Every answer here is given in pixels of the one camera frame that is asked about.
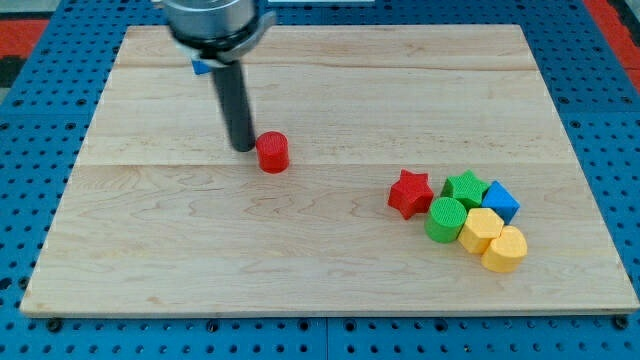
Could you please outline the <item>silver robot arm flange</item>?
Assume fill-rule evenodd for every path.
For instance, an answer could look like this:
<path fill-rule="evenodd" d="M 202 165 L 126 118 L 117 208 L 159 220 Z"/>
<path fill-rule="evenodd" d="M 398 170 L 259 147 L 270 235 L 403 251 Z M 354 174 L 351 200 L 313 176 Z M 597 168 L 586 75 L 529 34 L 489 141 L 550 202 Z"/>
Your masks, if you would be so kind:
<path fill-rule="evenodd" d="M 190 60 L 221 68 L 251 52 L 277 24 L 254 0 L 162 0 L 176 47 Z"/>

